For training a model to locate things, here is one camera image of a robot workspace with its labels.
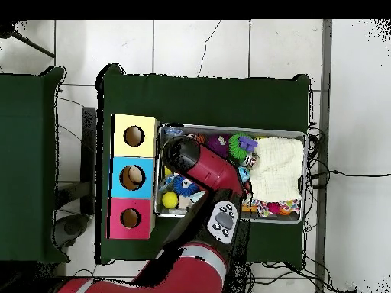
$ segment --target towel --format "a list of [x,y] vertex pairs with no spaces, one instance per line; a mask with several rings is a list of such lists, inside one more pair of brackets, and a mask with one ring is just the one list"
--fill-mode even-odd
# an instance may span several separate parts
[[253,198],[265,202],[301,200],[297,181],[302,175],[302,142],[278,137],[257,142],[254,152],[260,162],[250,171]]

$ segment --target green table surface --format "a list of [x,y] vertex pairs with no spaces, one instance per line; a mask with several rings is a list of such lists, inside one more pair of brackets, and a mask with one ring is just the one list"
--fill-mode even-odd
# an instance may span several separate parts
[[52,243],[53,106],[63,73],[49,68],[39,76],[0,74],[0,260],[67,261]]
[[[107,68],[101,71],[104,90],[99,95],[102,99],[99,100],[99,116],[103,124],[98,121],[103,129],[102,236],[96,248],[102,262],[155,258],[178,221],[157,217],[149,240],[105,238],[112,114],[154,116],[160,123],[307,131],[310,81],[306,75],[292,80],[192,79],[125,75],[117,64]],[[252,223],[247,261],[290,262],[301,268],[302,229],[303,222],[296,225]]]

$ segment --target gray bin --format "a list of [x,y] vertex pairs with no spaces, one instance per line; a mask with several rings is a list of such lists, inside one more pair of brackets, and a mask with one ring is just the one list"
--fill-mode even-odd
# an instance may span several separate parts
[[[169,137],[165,134],[164,130],[173,125],[161,124],[157,131],[157,140],[160,143],[160,148],[163,147]],[[295,138],[302,141],[304,146],[304,158],[302,164],[302,177],[299,180],[298,187],[301,192],[302,202],[299,214],[282,216],[282,215],[270,215],[269,217],[258,217],[256,214],[250,212],[241,212],[241,220],[250,218],[252,222],[264,222],[275,224],[297,224],[304,217],[305,210],[305,190],[306,190],[306,176],[307,176],[307,155],[309,142],[307,135],[301,131],[286,131],[286,130],[264,130],[264,129],[251,129],[251,128],[236,128],[236,127],[214,127],[214,126],[200,126],[185,124],[179,127],[185,134],[204,134],[210,136],[213,134],[236,134],[238,132],[244,132],[252,137],[265,136],[265,137],[283,137],[283,138]],[[160,159],[160,153],[157,152],[156,161],[156,173],[155,173],[155,186],[153,192],[153,211],[159,217],[184,217],[186,214],[185,209],[167,209],[162,204],[162,193],[159,192],[159,184],[164,178],[164,167]]]

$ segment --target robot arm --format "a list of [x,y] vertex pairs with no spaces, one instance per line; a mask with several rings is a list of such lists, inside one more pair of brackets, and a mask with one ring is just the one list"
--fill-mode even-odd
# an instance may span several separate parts
[[221,293],[240,219],[243,188],[238,171],[188,137],[169,140],[162,158],[169,169],[206,193],[174,227],[158,257],[146,264],[133,286],[72,279],[58,293]]

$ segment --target cube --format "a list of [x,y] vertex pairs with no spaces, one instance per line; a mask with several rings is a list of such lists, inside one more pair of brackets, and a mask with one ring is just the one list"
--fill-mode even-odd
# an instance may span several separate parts
[[[113,157],[112,187],[109,196],[112,198],[152,199],[154,158]],[[131,186],[129,172],[140,172],[143,176],[141,185]]]
[[155,157],[157,127],[154,117],[115,114],[111,120],[114,155]]
[[108,222],[106,236],[109,239],[149,239],[155,226],[152,199],[112,198]]

